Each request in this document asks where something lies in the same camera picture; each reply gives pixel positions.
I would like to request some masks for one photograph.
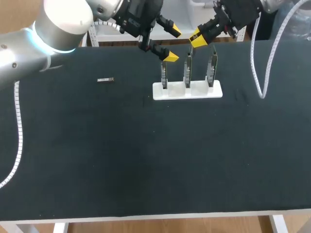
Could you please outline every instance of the black fabric surface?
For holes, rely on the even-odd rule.
[[[138,48],[78,49],[23,79],[24,150],[0,189],[0,220],[311,208],[311,44],[280,44],[265,100],[249,47],[216,45],[221,99],[154,101],[160,63]],[[259,77],[270,48],[256,45]],[[169,80],[182,80],[188,46],[171,49],[181,59]],[[193,79],[208,53],[197,52]],[[115,82],[96,82],[107,77]],[[2,181],[17,152],[13,88],[0,109]]]

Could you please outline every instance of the white stand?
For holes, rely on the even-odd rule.
[[[153,96],[154,100],[207,99],[221,98],[223,92],[218,80],[209,87],[205,77],[203,81],[191,81],[190,88],[186,88],[184,78],[183,82],[168,82],[167,89],[163,89],[162,83],[154,83]]]
[[[288,233],[283,215],[270,215],[273,233]]]

